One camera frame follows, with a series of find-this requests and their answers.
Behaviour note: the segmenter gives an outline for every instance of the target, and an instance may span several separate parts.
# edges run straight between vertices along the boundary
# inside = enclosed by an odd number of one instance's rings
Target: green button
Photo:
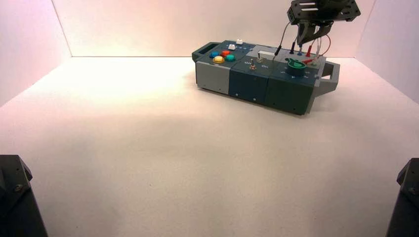
[[[236,60],[236,57],[233,54],[225,56],[225,61],[227,62],[233,62],[234,60]]]

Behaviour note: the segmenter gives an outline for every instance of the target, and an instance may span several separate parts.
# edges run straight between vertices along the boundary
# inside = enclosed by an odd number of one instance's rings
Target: green knob
[[[306,67],[305,63],[290,58],[288,59],[288,68],[286,73],[291,76],[302,77]]]

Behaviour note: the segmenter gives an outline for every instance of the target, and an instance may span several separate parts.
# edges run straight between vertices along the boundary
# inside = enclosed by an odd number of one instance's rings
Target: white backdrop
[[[50,0],[0,0],[0,106],[67,58]]]
[[[73,56],[190,56],[209,41],[277,46],[290,0],[53,0]],[[375,0],[337,22],[328,56],[353,57]],[[290,47],[296,26],[285,38]]]
[[[400,7],[400,1],[377,0],[356,57],[419,103],[419,5],[417,0],[402,2]]]

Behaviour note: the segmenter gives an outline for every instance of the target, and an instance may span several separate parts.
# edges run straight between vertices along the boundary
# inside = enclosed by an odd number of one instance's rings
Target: robotic arm
[[[291,25],[298,25],[298,45],[327,35],[334,21],[353,21],[359,15],[355,0],[294,0],[288,10]]]

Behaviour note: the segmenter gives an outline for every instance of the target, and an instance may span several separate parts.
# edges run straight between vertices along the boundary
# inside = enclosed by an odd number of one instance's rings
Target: red button
[[[221,52],[221,56],[223,56],[223,57],[225,57],[225,56],[227,56],[229,54],[230,54],[230,51],[228,51],[228,50]]]

